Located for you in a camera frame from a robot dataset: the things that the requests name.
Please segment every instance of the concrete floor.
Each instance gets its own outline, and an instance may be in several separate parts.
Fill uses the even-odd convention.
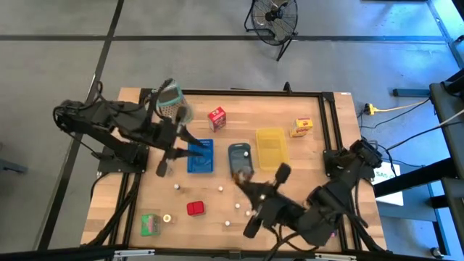
[[[116,3],[0,0],[0,35],[106,35]],[[452,36],[464,32],[450,0],[434,4]],[[241,36],[246,34],[248,8],[248,0],[126,0],[115,34]],[[301,36],[441,35],[424,2],[299,1],[297,30]],[[34,246],[70,142],[54,126],[51,111],[65,99],[85,99],[102,46],[101,41],[0,41],[0,157],[29,167],[26,175],[0,173],[0,252]],[[277,51],[259,41],[113,42],[101,77],[104,95],[114,99],[120,87],[155,87],[169,77],[183,88],[281,90],[289,81],[294,90],[352,92],[361,110],[366,102],[388,108],[419,101],[390,93],[393,88],[426,88],[458,70],[444,42],[300,41],[290,45],[280,62],[274,60]],[[365,117],[364,125],[394,115]],[[427,104],[362,133],[388,146],[436,124],[433,107]],[[102,147],[91,138],[84,141]],[[439,131],[391,154],[417,165],[449,156]],[[81,148],[51,248],[79,244],[96,166]],[[429,257],[428,249],[436,247],[430,223],[386,217],[382,223],[388,248],[396,253]],[[463,258],[458,245],[451,258]]]

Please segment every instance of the wooden tabletop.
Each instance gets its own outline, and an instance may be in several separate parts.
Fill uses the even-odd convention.
[[[119,100],[138,102],[140,88],[122,88]],[[335,93],[336,109],[344,146],[351,145],[360,138],[355,108],[351,94]],[[187,125],[196,138],[214,139],[215,166],[214,173],[187,173],[187,159],[177,159],[173,164],[173,173],[160,178],[155,174],[162,151],[150,148],[149,162],[142,175],[138,193],[136,212],[130,235],[130,247],[158,247],[173,249],[243,249],[269,250],[275,243],[275,236],[261,228],[254,239],[242,235],[249,217],[250,204],[242,191],[231,180],[227,149],[229,145],[246,142],[250,144],[255,174],[252,181],[271,181],[274,172],[259,168],[256,150],[256,130],[258,128],[281,127],[285,130],[286,143],[289,150],[291,175],[279,191],[296,202],[306,199],[316,186],[328,181],[323,166],[322,153],[324,135],[320,124],[318,100],[312,97],[277,97],[277,96],[202,96],[186,95],[187,102],[194,108],[194,119]],[[210,130],[207,114],[221,106],[227,114],[227,125],[216,133]],[[332,147],[335,149],[335,138],[330,118],[330,109],[326,105]],[[288,129],[292,120],[297,117],[310,117],[314,123],[312,130],[304,137],[290,138]],[[177,146],[186,148],[187,144],[178,141]],[[104,227],[115,211],[117,195],[121,182],[120,173],[112,173],[102,178],[95,187],[86,226],[81,243],[92,240]],[[174,184],[181,186],[174,189]],[[364,181],[359,188],[360,211],[369,224],[368,233],[376,243],[385,248],[386,243],[381,227],[380,217],[373,189]],[[189,202],[203,201],[206,214],[196,217],[187,215],[186,205]],[[161,234],[158,236],[141,236],[141,216],[169,214],[173,217],[170,223],[161,223]],[[117,242],[123,237],[125,216],[121,219]],[[346,222],[348,245],[352,248],[352,236]],[[284,228],[284,236],[291,233]],[[300,237],[292,239],[292,243],[303,249],[308,246]],[[287,245],[282,250],[292,250]],[[341,251],[338,236],[329,239],[322,251]]]

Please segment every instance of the red box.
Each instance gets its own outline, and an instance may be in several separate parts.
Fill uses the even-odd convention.
[[[210,128],[216,132],[220,128],[225,126],[225,112],[223,108],[218,107],[208,114],[208,120],[210,120]]]
[[[204,214],[203,201],[188,203],[187,204],[187,214],[188,215],[203,215]]]

